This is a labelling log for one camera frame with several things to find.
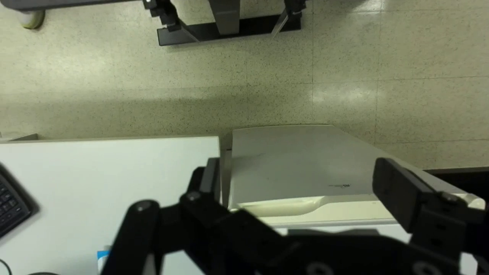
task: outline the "floor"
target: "floor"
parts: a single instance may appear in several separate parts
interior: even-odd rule
[[[206,0],[174,0],[187,23]],[[47,139],[229,136],[330,124],[421,168],[489,165],[487,0],[308,0],[304,31],[158,47],[137,2],[0,8],[0,130]],[[242,0],[242,17],[279,0]]]

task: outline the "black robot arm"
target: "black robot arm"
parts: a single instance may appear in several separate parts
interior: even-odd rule
[[[362,231],[282,237],[252,214],[230,212],[215,200],[215,162],[195,170],[177,205],[134,203],[102,275],[158,275],[163,257],[175,251],[210,275],[452,275],[459,273],[462,251],[481,266],[487,263],[487,214],[432,191],[389,159],[375,163],[374,193],[412,232],[407,244]]]

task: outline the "chair leg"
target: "chair leg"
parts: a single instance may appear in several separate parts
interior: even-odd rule
[[[45,11],[18,12],[18,21],[25,29],[39,29],[42,26]]]

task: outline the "black bracket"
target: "black bracket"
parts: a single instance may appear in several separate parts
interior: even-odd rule
[[[487,211],[470,209],[459,197],[433,191],[391,159],[377,159],[372,189],[400,226],[412,234],[412,244],[455,263],[462,251],[470,252],[479,266],[487,266]]]
[[[233,9],[221,12],[218,2],[210,0],[210,9],[215,23],[186,26],[177,15],[169,0],[142,0],[151,17],[160,17],[163,24],[157,29],[160,46],[186,44],[197,41],[224,40],[235,37],[278,34],[301,29],[302,9],[305,0],[284,0],[284,12],[281,15],[267,15],[255,18],[238,18],[238,0],[227,0]]]

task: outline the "beige floor tile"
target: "beige floor tile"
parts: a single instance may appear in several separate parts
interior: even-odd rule
[[[314,84],[308,107],[313,122],[374,142],[375,92],[375,81]]]
[[[440,168],[489,167],[489,141],[459,141],[438,144]]]
[[[322,14],[349,14],[349,12],[380,12],[381,0],[314,0],[313,12]]]
[[[247,84],[311,83],[311,18],[304,29],[241,40]]]
[[[380,15],[314,14],[314,83],[377,79]]]
[[[489,8],[485,0],[383,0],[383,11],[459,11]]]
[[[310,93],[310,84],[71,95],[18,90],[0,95],[0,125],[68,139],[226,134],[235,127],[310,124]]]
[[[421,170],[438,168],[435,142],[377,144],[375,147],[417,168],[421,168]]]
[[[0,20],[10,44],[0,46],[4,90],[131,90],[244,84],[244,50],[235,41],[204,47],[158,47],[145,14],[126,20],[116,12],[51,12],[39,32]]]
[[[489,139],[489,79],[380,81],[377,141]]]
[[[487,24],[482,11],[386,12],[378,76],[487,76]]]

